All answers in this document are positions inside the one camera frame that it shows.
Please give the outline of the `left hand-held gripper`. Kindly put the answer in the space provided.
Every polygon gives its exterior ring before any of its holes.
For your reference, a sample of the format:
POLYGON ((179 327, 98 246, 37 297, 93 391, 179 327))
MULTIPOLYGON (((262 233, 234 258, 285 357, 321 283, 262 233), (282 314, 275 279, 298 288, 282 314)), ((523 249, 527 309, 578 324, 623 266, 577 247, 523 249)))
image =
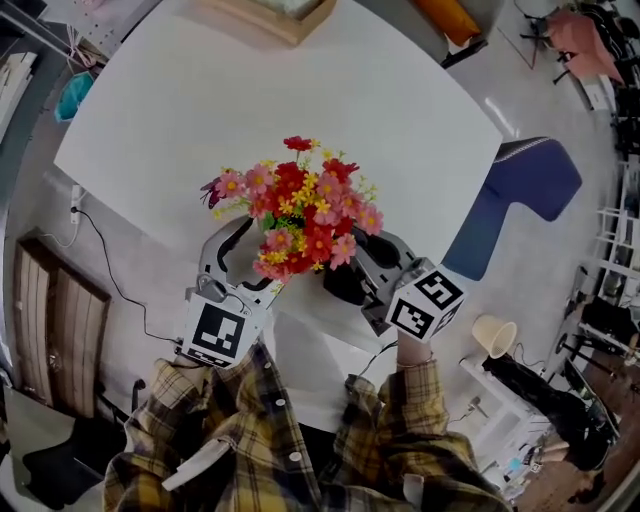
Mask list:
POLYGON ((252 224, 253 219, 243 215, 204 243, 196 284, 186 290, 181 355, 205 365, 232 368, 263 331, 268 309, 280 293, 280 283, 257 276, 234 284, 228 279, 225 262, 252 224))

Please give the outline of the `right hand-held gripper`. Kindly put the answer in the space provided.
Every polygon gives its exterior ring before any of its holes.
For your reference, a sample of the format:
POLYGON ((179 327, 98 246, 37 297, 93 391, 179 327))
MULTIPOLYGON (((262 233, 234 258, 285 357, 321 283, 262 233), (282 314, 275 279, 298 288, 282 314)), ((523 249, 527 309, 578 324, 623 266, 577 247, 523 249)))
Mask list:
POLYGON ((444 267, 386 231, 369 235, 355 228, 353 235, 351 267, 365 294, 361 312, 377 336, 395 327, 426 342, 449 325, 466 292, 444 267))

